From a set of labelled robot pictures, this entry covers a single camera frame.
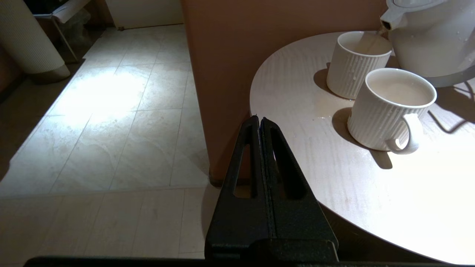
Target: wooden table surface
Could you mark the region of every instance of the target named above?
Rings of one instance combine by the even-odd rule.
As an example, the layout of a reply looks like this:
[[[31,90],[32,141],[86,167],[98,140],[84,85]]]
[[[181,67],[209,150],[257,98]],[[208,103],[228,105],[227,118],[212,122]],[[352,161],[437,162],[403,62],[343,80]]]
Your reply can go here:
[[[280,126],[323,205],[408,250],[475,264],[475,79],[437,89],[418,151],[372,151],[346,128],[354,102],[326,87],[340,34],[305,38],[271,55],[251,86],[252,114]],[[397,66],[394,57],[388,66]]]

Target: electric kettle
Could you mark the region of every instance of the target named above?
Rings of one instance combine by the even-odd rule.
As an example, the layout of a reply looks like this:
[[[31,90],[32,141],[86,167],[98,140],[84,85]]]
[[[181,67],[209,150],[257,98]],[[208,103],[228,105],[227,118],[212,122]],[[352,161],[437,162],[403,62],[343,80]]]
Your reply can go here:
[[[381,16],[402,69],[435,87],[475,77],[475,0],[387,0]]]

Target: white wall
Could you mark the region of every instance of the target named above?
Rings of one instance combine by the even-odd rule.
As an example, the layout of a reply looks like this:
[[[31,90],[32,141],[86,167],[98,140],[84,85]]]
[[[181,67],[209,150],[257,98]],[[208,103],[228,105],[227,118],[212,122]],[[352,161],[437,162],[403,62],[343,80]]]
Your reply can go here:
[[[180,0],[106,0],[114,24],[125,29],[183,23]]]

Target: tile floor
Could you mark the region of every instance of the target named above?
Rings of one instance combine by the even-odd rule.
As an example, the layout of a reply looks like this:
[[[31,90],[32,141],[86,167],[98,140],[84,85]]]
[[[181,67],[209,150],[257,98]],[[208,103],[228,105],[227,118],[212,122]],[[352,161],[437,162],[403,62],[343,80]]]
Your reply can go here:
[[[204,258],[219,189],[0,200],[0,266],[39,255]]]
[[[108,29],[84,58],[64,89],[26,81],[0,106],[2,121],[37,122],[4,168],[0,197],[205,186],[209,163],[183,26]],[[31,91],[36,101],[59,96],[47,110],[17,100]]]
[[[203,257],[219,190],[183,25],[108,29],[84,58],[0,104],[0,266]]]

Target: plastic bag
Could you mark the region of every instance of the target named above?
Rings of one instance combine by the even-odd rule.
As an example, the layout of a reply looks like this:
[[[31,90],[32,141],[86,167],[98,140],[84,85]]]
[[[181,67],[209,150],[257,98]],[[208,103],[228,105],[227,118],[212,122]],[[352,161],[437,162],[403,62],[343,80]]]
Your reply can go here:
[[[92,41],[89,38],[87,30],[84,29],[86,24],[91,19],[91,14],[85,9],[81,9],[66,23],[60,24],[59,28],[66,38],[67,42],[72,47],[90,47]]]

